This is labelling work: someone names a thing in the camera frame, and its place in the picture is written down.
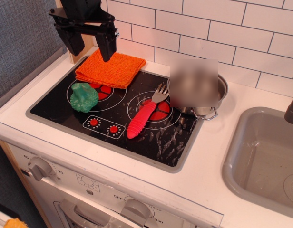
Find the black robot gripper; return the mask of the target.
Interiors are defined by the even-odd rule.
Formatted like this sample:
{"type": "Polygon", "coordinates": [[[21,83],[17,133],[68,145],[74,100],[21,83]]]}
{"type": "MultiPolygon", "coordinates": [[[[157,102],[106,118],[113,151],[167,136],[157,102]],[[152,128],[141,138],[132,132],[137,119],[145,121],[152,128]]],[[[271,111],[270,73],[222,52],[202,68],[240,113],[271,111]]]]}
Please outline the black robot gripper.
{"type": "Polygon", "coordinates": [[[102,55],[108,62],[117,51],[118,30],[115,17],[101,8],[100,0],[62,0],[62,7],[49,10],[59,37],[74,56],[85,44],[81,34],[93,35],[102,55]]]}

